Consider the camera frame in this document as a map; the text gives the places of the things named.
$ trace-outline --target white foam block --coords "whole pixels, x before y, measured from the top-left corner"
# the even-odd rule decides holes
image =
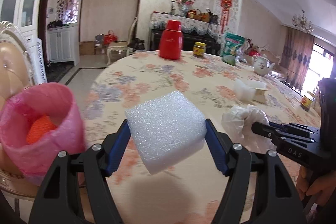
[[[205,117],[179,91],[125,110],[137,150],[153,175],[204,145]]]

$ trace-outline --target flower vase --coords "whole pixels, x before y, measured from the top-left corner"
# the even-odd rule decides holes
[[[182,6],[180,6],[180,13],[182,16],[187,17],[188,11],[189,11],[189,8],[186,4],[183,4]]]

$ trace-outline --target human hand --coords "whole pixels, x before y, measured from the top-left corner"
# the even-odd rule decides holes
[[[299,176],[296,180],[296,189],[300,199],[303,200],[306,195],[315,195],[321,192],[315,203],[324,206],[336,188],[336,171],[317,178],[310,187],[306,176],[307,168],[301,166]]]

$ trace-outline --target ceiling light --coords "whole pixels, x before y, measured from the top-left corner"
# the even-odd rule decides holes
[[[303,15],[296,15],[292,18],[293,25],[298,29],[305,33],[311,33],[314,31],[313,27],[311,26],[311,21],[308,22],[307,18],[305,17],[305,11],[302,10]]]

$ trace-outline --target crumpled plastic bag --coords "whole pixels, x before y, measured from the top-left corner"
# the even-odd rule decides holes
[[[36,143],[27,144],[31,125],[44,114],[58,127]],[[71,90],[58,83],[45,83],[8,99],[0,114],[0,142],[25,178],[40,185],[59,151],[85,151],[84,125]]]
[[[248,105],[244,108],[235,105],[223,113],[221,124],[233,143],[240,143],[251,152],[264,154],[267,150],[275,150],[276,146],[271,139],[252,132],[254,122],[269,125],[265,112],[256,106]]]

